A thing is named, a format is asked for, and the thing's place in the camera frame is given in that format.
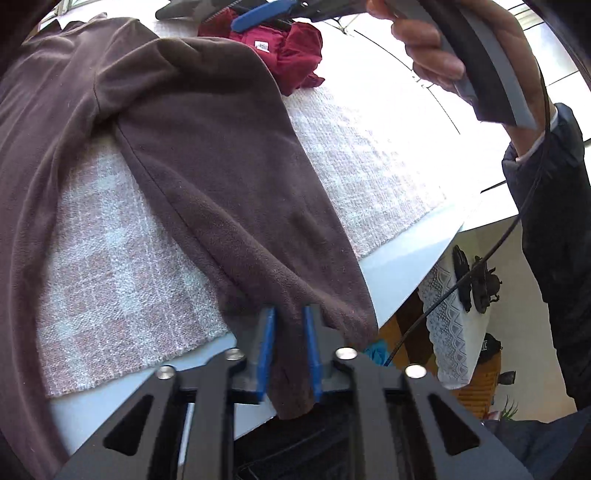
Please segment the person's right hand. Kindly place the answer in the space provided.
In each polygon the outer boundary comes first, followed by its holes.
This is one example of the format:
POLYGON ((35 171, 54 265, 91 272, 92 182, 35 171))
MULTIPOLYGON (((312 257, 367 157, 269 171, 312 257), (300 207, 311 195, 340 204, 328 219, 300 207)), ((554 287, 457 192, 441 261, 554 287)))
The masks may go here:
POLYGON ((556 107, 515 17, 494 1, 369 1, 393 22, 415 72, 504 126, 520 158, 549 138, 556 107))

